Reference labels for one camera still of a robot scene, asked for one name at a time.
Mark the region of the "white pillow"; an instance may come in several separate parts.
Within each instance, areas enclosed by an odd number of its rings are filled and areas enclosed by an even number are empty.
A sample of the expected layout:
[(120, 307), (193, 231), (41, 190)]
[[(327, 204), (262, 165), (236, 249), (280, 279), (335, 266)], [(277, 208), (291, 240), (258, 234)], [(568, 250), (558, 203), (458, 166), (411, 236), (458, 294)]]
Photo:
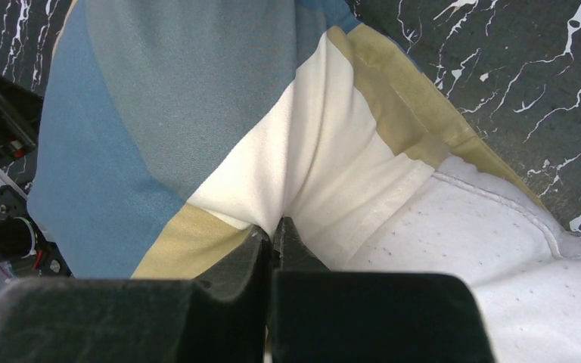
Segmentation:
[(581, 362), (581, 237), (513, 184), (448, 158), (346, 263), (462, 279), (499, 362)]

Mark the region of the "blue beige white pillowcase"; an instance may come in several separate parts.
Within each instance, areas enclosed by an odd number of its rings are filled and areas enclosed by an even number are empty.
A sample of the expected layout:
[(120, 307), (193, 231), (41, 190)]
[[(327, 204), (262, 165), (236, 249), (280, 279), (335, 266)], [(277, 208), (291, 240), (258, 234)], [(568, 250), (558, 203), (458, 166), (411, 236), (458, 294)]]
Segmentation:
[(193, 278), (293, 219), (346, 263), (450, 157), (520, 179), (339, 1), (76, 1), (33, 218), (78, 278)]

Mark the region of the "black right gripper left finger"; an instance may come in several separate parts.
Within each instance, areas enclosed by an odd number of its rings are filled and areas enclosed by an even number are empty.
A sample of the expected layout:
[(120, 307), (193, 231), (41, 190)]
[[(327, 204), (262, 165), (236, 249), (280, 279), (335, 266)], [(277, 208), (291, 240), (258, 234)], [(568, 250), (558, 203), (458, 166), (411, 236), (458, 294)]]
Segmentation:
[(261, 362), (272, 242), (261, 228), (198, 278), (27, 278), (0, 293), (0, 362)]

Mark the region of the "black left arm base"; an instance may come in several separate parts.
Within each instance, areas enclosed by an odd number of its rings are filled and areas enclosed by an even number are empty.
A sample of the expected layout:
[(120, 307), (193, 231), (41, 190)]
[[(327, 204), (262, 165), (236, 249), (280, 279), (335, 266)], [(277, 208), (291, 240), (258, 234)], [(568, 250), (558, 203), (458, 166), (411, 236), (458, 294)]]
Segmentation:
[(57, 244), (27, 209), (27, 195), (2, 170), (38, 147), (43, 98), (0, 74), (0, 271), (8, 278), (72, 275)]

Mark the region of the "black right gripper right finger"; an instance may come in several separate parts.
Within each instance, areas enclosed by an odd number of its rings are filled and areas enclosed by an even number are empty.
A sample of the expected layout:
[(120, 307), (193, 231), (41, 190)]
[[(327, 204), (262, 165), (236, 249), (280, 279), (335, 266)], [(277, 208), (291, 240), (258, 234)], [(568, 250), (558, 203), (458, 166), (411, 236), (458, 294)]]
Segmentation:
[(273, 240), (272, 362), (493, 362), (473, 294), (432, 273), (328, 269), (291, 218)]

